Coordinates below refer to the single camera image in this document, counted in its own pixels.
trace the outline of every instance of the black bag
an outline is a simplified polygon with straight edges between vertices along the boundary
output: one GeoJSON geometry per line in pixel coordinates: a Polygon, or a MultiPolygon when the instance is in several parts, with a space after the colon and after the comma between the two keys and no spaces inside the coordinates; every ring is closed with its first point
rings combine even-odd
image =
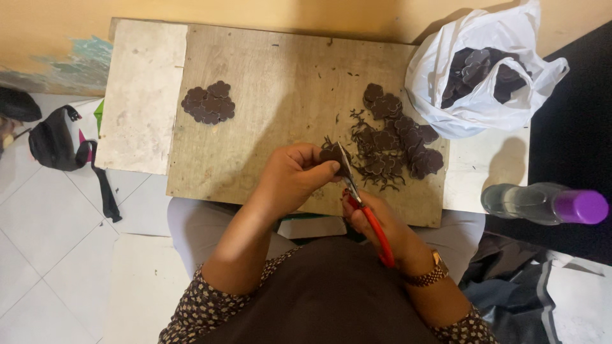
{"type": "Polygon", "coordinates": [[[42,118],[40,108],[27,93],[0,87],[0,113],[6,118],[34,122],[42,118]]]}
{"type": "Polygon", "coordinates": [[[98,143],[93,140],[83,141],[74,153],[72,138],[65,122],[65,111],[71,121],[81,116],[70,105],[65,105],[53,111],[49,117],[38,123],[30,132],[30,152],[41,165],[61,171],[74,171],[87,163],[89,145],[91,145],[91,169],[100,181],[102,192],[102,211],[105,217],[113,219],[113,223],[121,220],[119,209],[114,200],[113,191],[108,185],[108,179],[103,169],[95,167],[95,152],[98,143]]]}

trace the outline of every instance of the scissors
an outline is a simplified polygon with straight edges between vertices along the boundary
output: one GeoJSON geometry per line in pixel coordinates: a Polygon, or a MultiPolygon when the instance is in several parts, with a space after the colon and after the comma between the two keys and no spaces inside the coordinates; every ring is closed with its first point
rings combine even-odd
{"type": "Polygon", "coordinates": [[[374,216],[374,213],[372,213],[372,210],[361,201],[361,198],[359,197],[359,189],[357,188],[357,184],[353,178],[351,165],[348,162],[344,147],[342,147],[339,142],[337,143],[340,147],[340,151],[342,152],[342,166],[340,169],[342,171],[342,179],[346,183],[348,194],[350,196],[348,198],[348,203],[354,209],[360,209],[362,212],[364,212],[365,218],[368,220],[368,223],[370,223],[370,226],[374,230],[378,241],[381,243],[381,248],[383,251],[378,253],[378,257],[386,267],[394,267],[395,258],[393,258],[393,252],[391,252],[391,245],[389,245],[387,236],[384,234],[383,228],[378,222],[378,219],[374,216]]]}

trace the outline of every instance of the person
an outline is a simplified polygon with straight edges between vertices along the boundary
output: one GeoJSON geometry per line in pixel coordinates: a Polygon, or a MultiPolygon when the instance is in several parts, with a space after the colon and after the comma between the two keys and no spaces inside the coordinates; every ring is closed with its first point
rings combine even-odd
{"type": "Polygon", "coordinates": [[[296,247],[272,232],[315,190],[340,181],[340,165],[321,163],[320,151],[307,143],[276,149],[237,212],[170,201],[174,246],[195,273],[159,343],[496,343],[456,285],[477,250],[482,214],[443,211],[439,229],[415,229],[361,191],[390,243],[392,269],[347,196],[343,216],[370,244],[329,237],[296,247]]]}

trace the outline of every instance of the hand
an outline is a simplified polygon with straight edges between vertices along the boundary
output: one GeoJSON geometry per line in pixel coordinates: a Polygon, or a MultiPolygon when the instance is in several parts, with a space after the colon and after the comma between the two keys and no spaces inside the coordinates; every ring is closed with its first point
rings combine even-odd
{"type": "Polygon", "coordinates": [[[249,203],[258,204],[275,221],[301,207],[316,189],[340,181],[334,176],[340,164],[321,163],[320,152],[321,148],[310,143],[277,148],[268,158],[249,203]]]}
{"type": "MultiPolygon", "coordinates": [[[[403,223],[387,201],[359,190],[362,202],[368,206],[387,236],[396,267],[408,275],[422,275],[433,269],[431,250],[408,225],[403,223]]],[[[346,221],[359,233],[364,234],[381,251],[378,237],[361,210],[348,203],[349,195],[342,199],[342,213],[346,221]]]]}

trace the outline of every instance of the person's left hand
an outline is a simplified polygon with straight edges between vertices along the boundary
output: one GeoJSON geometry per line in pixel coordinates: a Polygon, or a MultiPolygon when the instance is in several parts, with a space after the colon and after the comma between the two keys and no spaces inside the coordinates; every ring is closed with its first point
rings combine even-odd
{"type": "Polygon", "coordinates": [[[340,164],[333,160],[321,163],[320,152],[321,148],[310,143],[277,148],[248,202],[274,221],[301,207],[316,189],[339,182],[341,178],[334,174],[340,164]]]}

